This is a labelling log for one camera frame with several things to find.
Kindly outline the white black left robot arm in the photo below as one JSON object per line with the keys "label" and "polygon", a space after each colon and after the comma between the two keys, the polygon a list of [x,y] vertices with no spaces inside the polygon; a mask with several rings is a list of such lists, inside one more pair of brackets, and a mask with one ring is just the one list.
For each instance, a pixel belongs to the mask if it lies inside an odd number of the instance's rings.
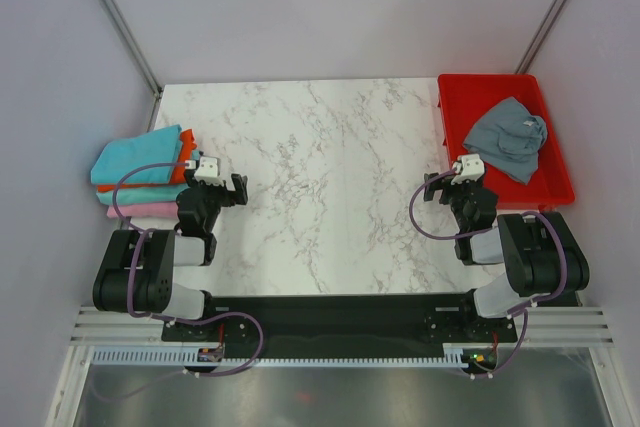
{"label": "white black left robot arm", "polygon": [[93,284],[96,309],[184,322],[198,340],[208,340],[219,329],[219,316],[205,307],[207,293],[174,281],[177,266],[207,266],[215,255],[215,223],[224,208],[248,202],[248,178],[232,174],[232,188],[213,185],[198,175],[188,176],[188,188],[175,205],[173,229],[115,231]]}

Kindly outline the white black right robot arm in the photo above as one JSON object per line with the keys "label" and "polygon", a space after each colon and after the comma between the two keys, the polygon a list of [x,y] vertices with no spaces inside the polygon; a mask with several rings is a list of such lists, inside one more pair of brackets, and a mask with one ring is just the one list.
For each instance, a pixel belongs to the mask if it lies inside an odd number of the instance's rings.
{"label": "white black right robot arm", "polygon": [[494,318],[515,317],[589,283],[586,257],[558,212],[499,214],[499,197],[483,180],[453,182],[454,175],[424,176],[418,192],[426,202],[436,193],[450,208],[458,232],[456,257],[466,266],[504,266],[489,284],[474,288],[469,309],[458,315],[458,328],[467,339],[483,339],[494,328]]}

